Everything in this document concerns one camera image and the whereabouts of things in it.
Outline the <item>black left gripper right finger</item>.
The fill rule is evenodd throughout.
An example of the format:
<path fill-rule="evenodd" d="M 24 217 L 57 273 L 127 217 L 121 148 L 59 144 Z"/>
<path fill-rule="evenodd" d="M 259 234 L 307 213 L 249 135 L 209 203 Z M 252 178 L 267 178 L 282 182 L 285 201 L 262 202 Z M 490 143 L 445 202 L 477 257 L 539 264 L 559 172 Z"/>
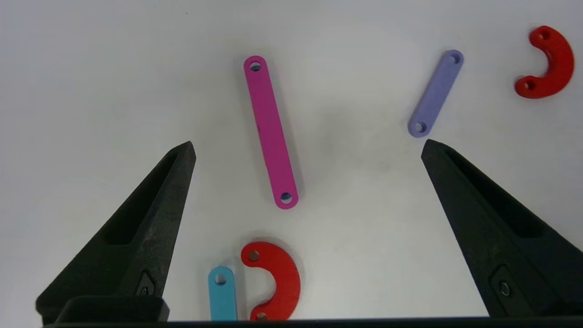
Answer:
<path fill-rule="evenodd" d="M 421 160 L 491 317 L 582 315 L 579 248 L 448 145 Z"/>

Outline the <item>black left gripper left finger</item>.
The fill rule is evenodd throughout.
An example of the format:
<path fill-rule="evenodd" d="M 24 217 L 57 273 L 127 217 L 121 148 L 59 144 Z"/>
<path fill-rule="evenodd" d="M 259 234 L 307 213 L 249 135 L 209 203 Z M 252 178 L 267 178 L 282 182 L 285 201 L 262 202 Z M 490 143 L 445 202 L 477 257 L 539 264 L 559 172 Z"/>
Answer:
<path fill-rule="evenodd" d="M 195 163 L 190 141 L 162 157 L 38 296 L 44 326 L 168 320 L 163 291 Z"/>

